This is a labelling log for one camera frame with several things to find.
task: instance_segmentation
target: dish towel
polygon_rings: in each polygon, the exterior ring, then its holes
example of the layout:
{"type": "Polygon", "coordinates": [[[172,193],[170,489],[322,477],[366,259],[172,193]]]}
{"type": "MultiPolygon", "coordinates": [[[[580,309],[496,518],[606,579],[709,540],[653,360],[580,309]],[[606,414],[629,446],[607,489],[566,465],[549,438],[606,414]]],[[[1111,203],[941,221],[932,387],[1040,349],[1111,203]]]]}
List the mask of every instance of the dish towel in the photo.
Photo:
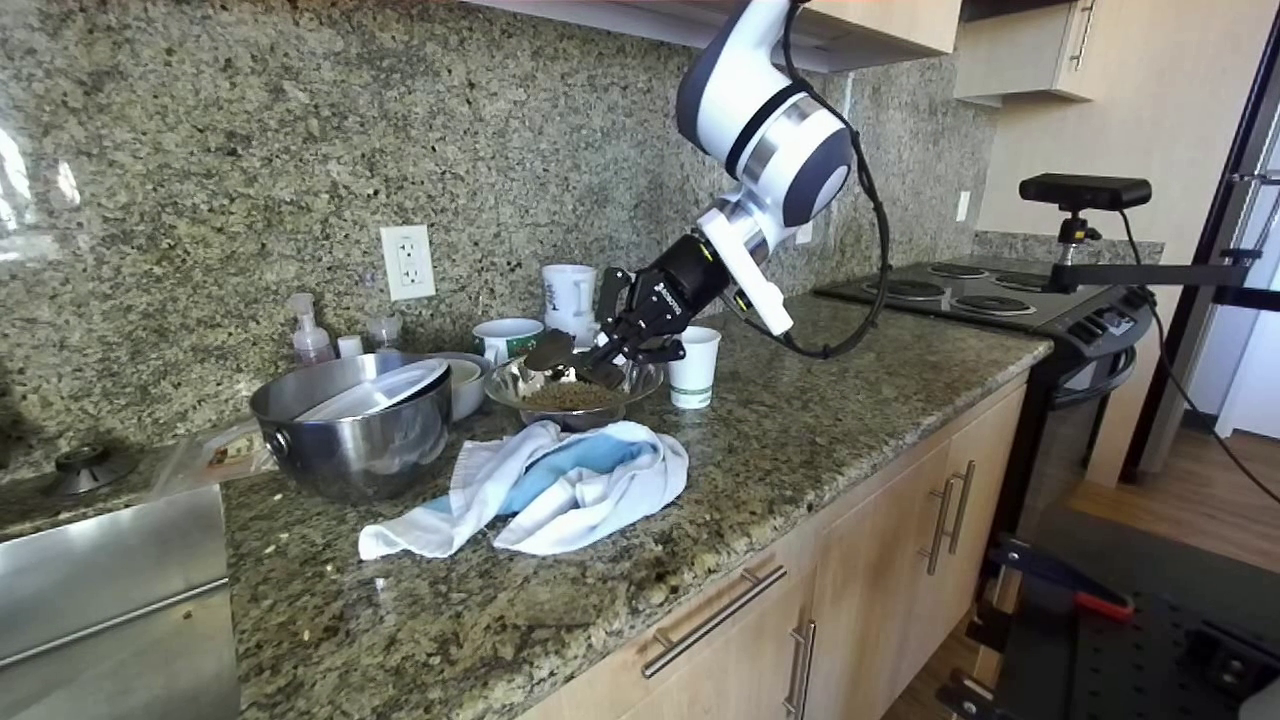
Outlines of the dish towel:
{"type": "Polygon", "coordinates": [[[561,432],[530,423],[506,440],[467,440],[449,498],[361,530],[361,559],[415,552],[445,559],[489,522],[512,518],[493,540],[530,557],[566,557],[668,507],[690,484],[690,454],[646,423],[561,432]]]}

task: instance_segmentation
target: stainless steel bowl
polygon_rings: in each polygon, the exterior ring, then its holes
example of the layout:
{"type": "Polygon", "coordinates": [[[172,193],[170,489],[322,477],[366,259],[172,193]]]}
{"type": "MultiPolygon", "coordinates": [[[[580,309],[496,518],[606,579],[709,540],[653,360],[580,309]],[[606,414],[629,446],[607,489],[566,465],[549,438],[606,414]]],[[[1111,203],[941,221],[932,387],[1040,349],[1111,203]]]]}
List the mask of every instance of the stainless steel bowl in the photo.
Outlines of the stainless steel bowl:
{"type": "Polygon", "coordinates": [[[299,420],[322,400],[413,360],[400,354],[328,360],[284,371],[251,394],[247,407],[279,474],[331,500],[384,500],[419,484],[449,440],[449,365],[428,387],[373,417],[299,420]]]}
{"type": "Polygon", "coordinates": [[[558,420],[561,428],[599,428],[626,420],[633,404],[653,395],[665,385],[665,365],[629,365],[618,360],[618,385],[566,385],[543,371],[530,371],[525,360],[515,365],[489,365],[486,395],[496,404],[515,407],[525,423],[558,420]]]}

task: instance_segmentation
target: floor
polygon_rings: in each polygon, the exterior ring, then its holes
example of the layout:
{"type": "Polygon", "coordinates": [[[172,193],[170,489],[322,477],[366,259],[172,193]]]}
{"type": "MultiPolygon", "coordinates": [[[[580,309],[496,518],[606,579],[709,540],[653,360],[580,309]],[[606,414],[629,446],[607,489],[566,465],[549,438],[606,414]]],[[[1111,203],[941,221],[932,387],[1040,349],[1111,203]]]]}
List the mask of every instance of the floor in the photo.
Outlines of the floor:
{"type": "MultiPolygon", "coordinates": [[[[1280,498],[1280,440],[1238,432],[1227,446],[1280,498]]],[[[1162,477],[1081,489],[1074,507],[1280,577],[1280,506],[1253,489],[1203,428],[1176,438],[1162,477]]],[[[973,659],[978,643],[956,633],[891,704],[887,720],[944,720],[948,708],[937,704],[937,690],[973,659]]]]}

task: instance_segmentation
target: wooden cabinet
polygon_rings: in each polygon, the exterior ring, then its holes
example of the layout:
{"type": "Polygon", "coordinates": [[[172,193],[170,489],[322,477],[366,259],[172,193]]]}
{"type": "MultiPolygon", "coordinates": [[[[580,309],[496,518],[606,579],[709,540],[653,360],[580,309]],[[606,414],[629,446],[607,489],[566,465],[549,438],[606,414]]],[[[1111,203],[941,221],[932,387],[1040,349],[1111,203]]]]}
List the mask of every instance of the wooden cabinet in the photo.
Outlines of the wooden cabinet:
{"type": "Polygon", "coordinates": [[[1088,100],[1084,66],[1096,12],[1101,0],[1077,0],[961,23],[953,95],[990,105],[1088,100]]]}
{"type": "MultiPolygon", "coordinates": [[[[703,50],[737,0],[474,0],[626,35],[703,50]]],[[[814,73],[848,73],[953,52],[961,0],[814,0],[800,12],[797,61],[814,73]]]]}
{"type": "Polygon", "coordinates": [[[978,598],[1020,395],[1000,387],[530,717],[884,717],[978,598]]]}

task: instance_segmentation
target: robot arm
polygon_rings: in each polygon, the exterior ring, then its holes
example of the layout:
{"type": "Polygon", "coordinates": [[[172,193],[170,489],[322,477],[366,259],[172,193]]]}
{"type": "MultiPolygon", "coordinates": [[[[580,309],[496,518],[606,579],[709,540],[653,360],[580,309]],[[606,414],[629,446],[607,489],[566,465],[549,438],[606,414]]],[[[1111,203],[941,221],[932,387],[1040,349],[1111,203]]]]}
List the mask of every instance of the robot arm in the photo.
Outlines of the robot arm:
{"type": "Polygon", "coordinates": [[[783,293],[762,272],[800,224],[823,211],[855,174],[848,124],[792,73],[777,69],[806,0],[750,0],[709,42],[677,95],[677,130],[719,162],[737,189],[692,234],[629,279],[598,354],[635,356],[671,346],[719,293],[792,331],[783,293]]]}

